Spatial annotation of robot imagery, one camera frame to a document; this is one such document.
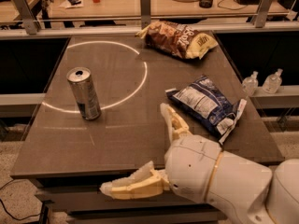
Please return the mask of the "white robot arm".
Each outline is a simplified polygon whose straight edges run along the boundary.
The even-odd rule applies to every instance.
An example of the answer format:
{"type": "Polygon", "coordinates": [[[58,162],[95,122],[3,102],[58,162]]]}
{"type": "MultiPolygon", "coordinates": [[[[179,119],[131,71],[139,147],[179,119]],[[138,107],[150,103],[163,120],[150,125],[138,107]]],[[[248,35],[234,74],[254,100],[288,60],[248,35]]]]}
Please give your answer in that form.
{"type": "Polygon", "coordinates": [[[171,190],[212,205],[233,224],[299,224],[298,159],[286,160],[272,171],[192,134],[170,105],[161,104],[160,109],[171,142],[163,170],[150,161],[128,177],[102,184],[103,194],[132,200],[171,190]]]}

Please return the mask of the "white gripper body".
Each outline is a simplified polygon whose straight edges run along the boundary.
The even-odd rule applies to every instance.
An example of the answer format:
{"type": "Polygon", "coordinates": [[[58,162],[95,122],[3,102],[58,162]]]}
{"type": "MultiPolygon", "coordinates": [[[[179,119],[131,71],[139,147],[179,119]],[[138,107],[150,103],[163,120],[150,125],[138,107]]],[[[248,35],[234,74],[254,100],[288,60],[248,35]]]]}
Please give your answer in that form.
{"type": "Polygon", "coordinates": [[[217,142],[200,135],[175,140],[164,156],[171,190],[177,196],[203,203],[220,154],[221,147],[217,142]]]}

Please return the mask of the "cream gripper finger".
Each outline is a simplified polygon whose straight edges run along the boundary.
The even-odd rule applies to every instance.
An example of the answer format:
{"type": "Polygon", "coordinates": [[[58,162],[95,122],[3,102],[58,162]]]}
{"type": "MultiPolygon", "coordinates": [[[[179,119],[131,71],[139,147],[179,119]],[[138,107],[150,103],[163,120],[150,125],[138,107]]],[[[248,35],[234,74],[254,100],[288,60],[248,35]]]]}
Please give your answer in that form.
{"type": "Polygon", "coordinates": [[[166,123],[171,143],[192,134],[187,122],[170,105],[161,103],[160,111],[166,123]]]}
{"type": "Polygon", "coordinates": [[[170,184],[165,169],[156,170],[149,161],[128,177],[103,183],[99,190],[117,200],[144,199],[170,190],[170,184]]]}

